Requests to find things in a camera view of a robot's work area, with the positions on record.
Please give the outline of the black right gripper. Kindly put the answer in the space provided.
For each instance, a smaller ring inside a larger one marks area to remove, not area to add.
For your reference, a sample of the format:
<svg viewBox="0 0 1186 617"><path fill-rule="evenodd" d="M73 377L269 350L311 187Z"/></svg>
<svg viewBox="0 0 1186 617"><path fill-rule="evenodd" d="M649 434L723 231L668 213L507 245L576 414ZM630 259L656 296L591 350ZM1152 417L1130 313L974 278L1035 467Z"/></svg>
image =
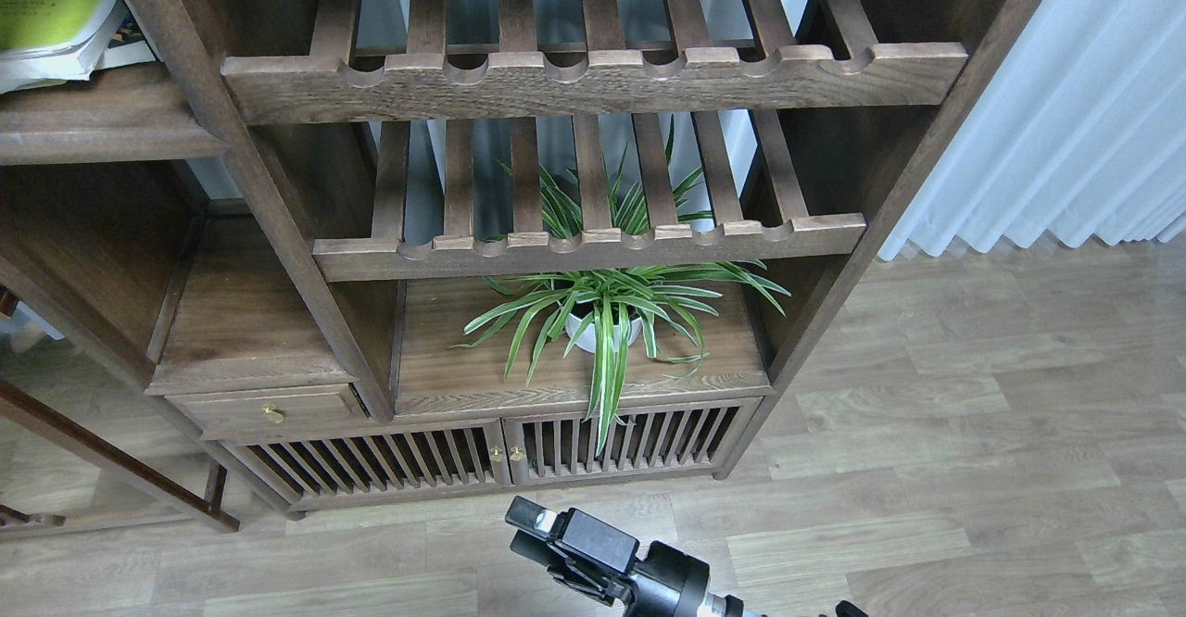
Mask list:
<svg viewBox="0 0 1186 617"><path fill-rule="evenodd" d="M563 584L625 616L712 616L709 566L659 541L637 556L639 541L576 508L556 513L514 498L505 523L517 529L510 549Z"/></svg>

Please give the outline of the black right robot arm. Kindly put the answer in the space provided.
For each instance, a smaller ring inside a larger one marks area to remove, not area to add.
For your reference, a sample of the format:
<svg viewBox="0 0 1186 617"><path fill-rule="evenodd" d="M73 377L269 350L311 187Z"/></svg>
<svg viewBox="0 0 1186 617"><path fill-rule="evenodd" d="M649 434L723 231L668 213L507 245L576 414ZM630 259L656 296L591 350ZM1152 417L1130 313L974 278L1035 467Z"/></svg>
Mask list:
<svg viewBox="0 0 1186 617"><path fill-rule="evenodd" d="M825 482L805 481L808 490L797 494L801 482L789 485L761 483L742 485L708 486L707 490L664 492L646 496L610 497L608 491L573 489L561 491L561 500L551 500L551 494L527 492L527 497L538 503L547 502L551 509L562 510L578 507L639 538L640 549L659 540L709 562L712 578L709 587L716 593L737 593L746 602L747 609L755 609L771 616L806 616L806 613L833 612L835 603L848 598L849 589L841 573L827 572L812 579L793 580L783 571L776 572L771 583L758 583L754 575L738 575L738 554L729 549L727 539L737 535L757 534L770 536L782 530L814 527L814 524L842 523L871 514L885 514L886 509L876 500L857 498L848 503L839 491ZM487 543L495 560L495 568L484 579L492 583L479 590L483 616L618 616L620 609L599 606L589 599L580 598L569 590L551 583L538 568L515 559L498 547L505 547L512 529L503 517L512 497L495 495L483 514L490 521L495 541Z"/></svg>

